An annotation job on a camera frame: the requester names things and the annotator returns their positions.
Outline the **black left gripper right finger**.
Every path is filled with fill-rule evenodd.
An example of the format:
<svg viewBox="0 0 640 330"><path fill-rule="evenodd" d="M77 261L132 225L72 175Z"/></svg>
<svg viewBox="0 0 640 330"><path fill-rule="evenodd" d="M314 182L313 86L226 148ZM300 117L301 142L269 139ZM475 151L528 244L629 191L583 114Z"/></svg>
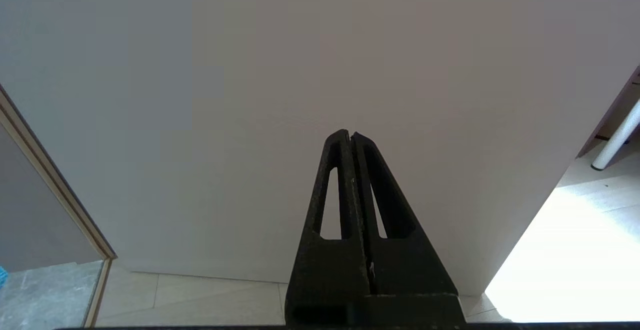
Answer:
<svg viewBox="0 0 640 330"><path fill-rule="evenodd" d="M373 140L352 136L369 294L354 303L364 326L466 323L458 291Z"/></svg>

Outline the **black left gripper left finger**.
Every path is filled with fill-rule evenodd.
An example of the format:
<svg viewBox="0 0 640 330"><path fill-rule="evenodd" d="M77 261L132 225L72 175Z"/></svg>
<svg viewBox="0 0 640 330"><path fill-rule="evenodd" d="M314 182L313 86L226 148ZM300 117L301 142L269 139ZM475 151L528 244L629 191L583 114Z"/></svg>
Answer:
<svg viewBox="0 0 640 330"><path fill-rule="evenodd" d="M340 238L321 235L332 170L337 172ZM358 303L370 294L362 216L349 132L323 145L301 239L285 296L288 327L348 327Z"/></svg>

